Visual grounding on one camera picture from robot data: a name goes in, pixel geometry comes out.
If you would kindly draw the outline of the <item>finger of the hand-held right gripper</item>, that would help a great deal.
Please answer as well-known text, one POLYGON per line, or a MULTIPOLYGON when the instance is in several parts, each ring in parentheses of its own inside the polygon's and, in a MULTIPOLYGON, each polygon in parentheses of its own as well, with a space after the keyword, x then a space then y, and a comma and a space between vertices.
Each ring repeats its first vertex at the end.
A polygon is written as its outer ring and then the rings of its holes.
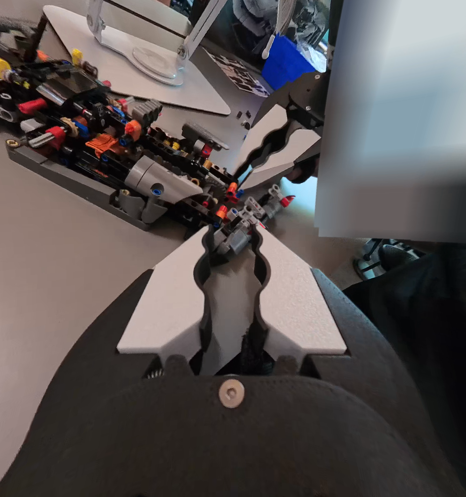
POLYGON ((296 159, 320 140, 321 136, 313 130, 296 129, 281 150, 269 153, 261 165, 252 168, 249 175, 239 185, 240 189, 246 191, 255 188, 286 173, 293 168, 296 159))
POLYGON ((266 138, 284 128, 288 122, 287 111, 279 104, 275 104, 260 121, 250 128, 236 158, 233 176, 238 178, 248 166, 256 162, 267 146, 266 138))

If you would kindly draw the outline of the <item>sticker sheet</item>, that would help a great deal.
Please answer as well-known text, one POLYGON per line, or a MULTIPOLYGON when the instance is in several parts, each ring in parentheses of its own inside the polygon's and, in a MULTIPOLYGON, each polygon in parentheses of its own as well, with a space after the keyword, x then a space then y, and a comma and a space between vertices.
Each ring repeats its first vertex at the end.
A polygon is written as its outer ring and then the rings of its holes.
POLYGON ((249 73, 246 66, 243 65, 242 62, 230 59, 223 55, 212 54, 208 51, 206 51, 206 53, 239 90, 246 91, 263 98, 270 95, 261 82, 249 73))

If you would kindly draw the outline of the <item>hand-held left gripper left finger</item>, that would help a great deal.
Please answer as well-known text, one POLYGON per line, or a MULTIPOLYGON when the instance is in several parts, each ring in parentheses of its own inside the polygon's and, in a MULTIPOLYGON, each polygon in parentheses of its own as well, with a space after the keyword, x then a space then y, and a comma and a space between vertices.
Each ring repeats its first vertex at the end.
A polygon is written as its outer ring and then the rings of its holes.
POLYGON ((212 338, 212 315, 204 283, 211 275, 213 229, 201 228, 155 265, 117 345, 121 354, 153 353, 191 360, 212 338))

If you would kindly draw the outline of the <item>grey office chair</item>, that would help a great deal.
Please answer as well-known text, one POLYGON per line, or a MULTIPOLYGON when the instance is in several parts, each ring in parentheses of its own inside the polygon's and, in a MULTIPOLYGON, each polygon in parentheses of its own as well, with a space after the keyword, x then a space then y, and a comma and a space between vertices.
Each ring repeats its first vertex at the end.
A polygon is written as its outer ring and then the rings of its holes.
POLYGON ((403 240, 373 238, 363 245, 361 255, 354 258, 352 266, 362 281, 368 281, 425 255, 403 240))

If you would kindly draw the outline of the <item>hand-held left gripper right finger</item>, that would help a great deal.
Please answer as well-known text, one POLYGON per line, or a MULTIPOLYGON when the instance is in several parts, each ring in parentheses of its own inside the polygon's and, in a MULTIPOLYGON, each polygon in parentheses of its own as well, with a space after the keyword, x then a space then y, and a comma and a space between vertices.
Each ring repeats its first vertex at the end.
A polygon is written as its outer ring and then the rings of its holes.
POLYGON ((308 355, 343 355, 347 346, 311 266, 265 228, 256 233, 258 254, 267 266, 259 295, 267 325, 263 350, 274 360, 291 356, 297 363, 308 355))

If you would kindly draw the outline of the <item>blue plastic bin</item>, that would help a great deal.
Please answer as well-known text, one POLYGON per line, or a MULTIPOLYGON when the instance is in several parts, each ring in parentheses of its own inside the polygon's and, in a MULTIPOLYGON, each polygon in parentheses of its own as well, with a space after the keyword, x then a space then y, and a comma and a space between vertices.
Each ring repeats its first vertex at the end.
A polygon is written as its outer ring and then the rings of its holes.
POLYGON ((325 72, 326 65, 326 53, 319 52, 312 46, 301 48, 289 38, 276 35, 261 76, 273 90, 278 90, 305 73, 325 72))

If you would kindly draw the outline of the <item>multicoloured lego car model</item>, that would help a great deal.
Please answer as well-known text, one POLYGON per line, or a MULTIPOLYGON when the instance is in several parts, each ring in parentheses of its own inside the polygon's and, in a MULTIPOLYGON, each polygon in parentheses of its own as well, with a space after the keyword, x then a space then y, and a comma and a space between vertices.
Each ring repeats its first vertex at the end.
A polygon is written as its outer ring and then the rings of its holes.
POLYGON ((0 19, 0 119, 21 131, 6 140, 10 158, 142 230, 163 217, 185 240, 212 227, 220 261, 289 208, 296 196, 279 179, 248 195, 215 165, 211 152, 228 146, 203 127, 185 123, 175 137, 154 125, 158 100, 114 98, 77 50, 67 60, 39 51, 46 22, 0 19))

